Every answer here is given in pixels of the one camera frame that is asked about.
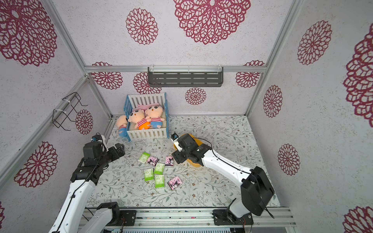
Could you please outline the green tissue pack bottom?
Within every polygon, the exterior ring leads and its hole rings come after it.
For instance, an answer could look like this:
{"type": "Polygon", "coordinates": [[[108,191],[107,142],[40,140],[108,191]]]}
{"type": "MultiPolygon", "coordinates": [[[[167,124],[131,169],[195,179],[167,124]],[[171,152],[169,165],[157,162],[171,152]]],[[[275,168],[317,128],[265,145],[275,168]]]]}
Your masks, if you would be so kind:
{"type": "Polygon", "coordinates": [[[165,187],[165,176],[155,175],[154,176],[154,186],[156,189],[165,187]]]}

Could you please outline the pink kuromi tissue pack bottom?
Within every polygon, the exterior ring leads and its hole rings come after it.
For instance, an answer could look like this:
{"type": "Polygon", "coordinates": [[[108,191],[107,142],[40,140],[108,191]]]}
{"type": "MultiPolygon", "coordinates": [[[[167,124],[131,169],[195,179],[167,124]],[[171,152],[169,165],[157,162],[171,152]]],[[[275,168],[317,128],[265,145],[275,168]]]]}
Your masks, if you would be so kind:
{"type": "Polygon", "coordinates": [[[175,190],[181,184],[182,184],[182,180],[178,176],[176,176],[173,179],[171,179],[170,181],[168,181],[168,185],[169,185],[171,190],[175,190]]]}

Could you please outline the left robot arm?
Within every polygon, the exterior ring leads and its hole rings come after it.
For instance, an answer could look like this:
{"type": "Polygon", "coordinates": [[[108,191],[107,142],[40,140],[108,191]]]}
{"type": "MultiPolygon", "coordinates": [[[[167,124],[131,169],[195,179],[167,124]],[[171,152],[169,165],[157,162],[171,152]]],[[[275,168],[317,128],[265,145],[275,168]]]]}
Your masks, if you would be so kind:
{"type": "Polygon", "coordinates": [[[101,141],[92,141],[83,148],[84,157],[73,172],[64,204],[50,233],[100,233],[106,227],[134,226],[136,210],[120,210],[117,202],[100,204],[88,222],[79,228],[89,197],[109,163],[125,155],[124,145],[107,148],[101,141]]]}

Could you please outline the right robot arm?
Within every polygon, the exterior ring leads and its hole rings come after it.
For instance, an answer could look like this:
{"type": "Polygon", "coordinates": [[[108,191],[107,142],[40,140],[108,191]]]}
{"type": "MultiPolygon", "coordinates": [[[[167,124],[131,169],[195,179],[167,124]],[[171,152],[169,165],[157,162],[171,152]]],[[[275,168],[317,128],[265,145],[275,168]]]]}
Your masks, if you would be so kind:
{"type": "Polygon", "coordinates": [[[239,165],[219,155],[209,141],[203,139],[205,143],[198,143],[197,140],[201,138],[190,134],[173,134],[171,139],[176,148],[172,153],[176,163],[190,160],[193,164],[215,170],[240,188],[241,196],[225,210],[213,210],[215,225],[252,225],[252,215],[260,216],[264,211],[269,211],[267,205],[275,190],[262,168],[239,165]]]}

